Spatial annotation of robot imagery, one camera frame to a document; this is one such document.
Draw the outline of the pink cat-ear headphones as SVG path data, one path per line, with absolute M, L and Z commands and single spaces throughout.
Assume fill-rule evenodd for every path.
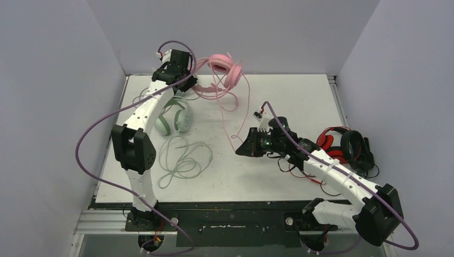
M 200 71 L 200 69 L 205 65 L 208 66 L 211 71 L 213 82 L 210 84 L 209 87 L 203 87 L 200 84 L 196 84 L 195 86 L 192 87 L 192 91 L 194 91 L 198 97 L 204 100 L 217 102 L 221 112 L 222 128 L 232 150 L 236 150 L 233 144 L 233 140 L 238 139 L 241 143 L 244 142 L 239 134 L 245 125 L 247 115 L 249 114 L 251 102 L 251 86 L 248 79 L 244 75 L 243 63 L 242 61 L 234 61 L 230 53 L 227 53 L 225 55 L 213 54 L 209 57 L 202 57 L 197 59 L 195 61 L 195 71 L 196 72 Z M 233 93 L 232 90 L 239 84 L 239 82 L 242 79 L 246 81 L 247 85 L 246 113 L 237 133 L 229 134 L 226 128 L 224 113 L 234 112 L 239 108 L 240 105 L 239 97 L 235 93 Z M 231 95 L 234 98 L 233 109 L 227 109 L 221 103 L 221 98 L 227 95 Z

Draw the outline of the mint green headphones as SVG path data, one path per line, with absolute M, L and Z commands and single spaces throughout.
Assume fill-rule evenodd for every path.
M 174 178 L 188 180 L 200 176 L 214 159 L 213 150 L 207 143 L 203 141 L 190 143 L 184 136 L 191 125 L 192 111 L 189 101 L 181 96 L 172 97 L 154 124 L 154 129 L 165 137 L 157 157 L 159 167 L 165 171 L 157 181 L 160 189 L 168 188 Z M 175 150 L 182 152 L 171 165 L 169 155 L 175 142 L 181 142 Z

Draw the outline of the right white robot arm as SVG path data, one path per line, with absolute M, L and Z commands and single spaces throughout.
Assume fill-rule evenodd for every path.
M 341 194 L 349 204 L 316 198 L 302 210 L 304 225 L 355 229 L 366 242 L 381 246 L 403 218 L 398 192 L 389 184 L 370 182 L 330 157 L 321 147 L 292 132 L 285 117 L 269 121 L 269 130 L 249 129 L 236 149 L 239 156 L 262 157 L 276 153 L 298 169 L 311 168 L 317 178 Z

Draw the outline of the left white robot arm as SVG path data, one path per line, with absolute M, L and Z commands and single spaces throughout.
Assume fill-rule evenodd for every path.
M 115 159 L 136 193 L 131 208 L 132 221 L 147 230 L 156 229 L 161 218 L 151 209 L 157 204 L 150 173 L 156 149 L 146 128 L 154 125 L 177 90 L 184 92 L 196 83 L 196 77 L 190 73 L 193 56 L 189 52 L 171 49 L 160 53 L 159 57 L 162 65 L 152 75 L 144 95 L 146 100 L 138 104 L 122 125 L 115 125 L 111 130 Z

